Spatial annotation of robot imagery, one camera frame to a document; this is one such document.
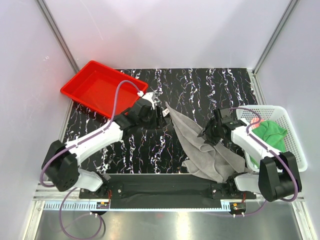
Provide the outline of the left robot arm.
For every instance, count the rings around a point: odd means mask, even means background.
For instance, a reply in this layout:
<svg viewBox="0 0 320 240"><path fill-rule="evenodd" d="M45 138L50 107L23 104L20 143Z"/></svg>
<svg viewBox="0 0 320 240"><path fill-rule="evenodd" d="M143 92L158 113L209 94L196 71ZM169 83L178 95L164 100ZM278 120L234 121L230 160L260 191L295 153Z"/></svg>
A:
<svg viewBox="0 0 320 240"><path fill-rule="evenodd" d="M69 143L60 140L52 142L41 166L41 175L46 175L52 183L42 182L41 185L55 187L60 192L80 188L97 198L103 198L108 193L109 178L95 171L81 169L79 166L82 162L140 129L161 129L165 125L162 107L155 105L152 100L140 98L132 107L113 116L99 129Z"/></svg>

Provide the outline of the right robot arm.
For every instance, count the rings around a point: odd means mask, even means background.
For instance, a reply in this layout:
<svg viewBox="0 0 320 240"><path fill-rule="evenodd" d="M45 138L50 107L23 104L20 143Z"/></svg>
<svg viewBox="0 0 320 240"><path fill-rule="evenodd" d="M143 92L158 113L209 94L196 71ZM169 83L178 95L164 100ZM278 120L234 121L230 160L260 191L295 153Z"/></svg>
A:
<svg viewBox="0 0 320 240"><path fill-rule="evenodd" d="M239 173L227 185L228 195L239 198L244 192L260 194L268 202L293 202L302 190L296 157L290 151L281 152L259 138L253 124L233 117L233 108L218 108L198 134L205 143L216 146L221 139L241 147L258 161L258 173Z"/></svg>

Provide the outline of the grey towel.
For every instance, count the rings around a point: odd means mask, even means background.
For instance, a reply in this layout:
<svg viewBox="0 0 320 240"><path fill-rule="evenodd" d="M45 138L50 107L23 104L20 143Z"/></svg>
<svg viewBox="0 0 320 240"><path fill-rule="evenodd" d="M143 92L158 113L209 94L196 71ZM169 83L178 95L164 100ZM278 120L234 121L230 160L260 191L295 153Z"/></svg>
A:
<svg viewBox="0 0 320 240"><path fill-rule="evenodd" d="M184 114L174 110L168 103L174 131L188 160L182 165L188 172L198 178L224 183L235 173L253 173L245 167L245 159L232 152L223 144L211 146L198 136L202 127Z"/></svg>

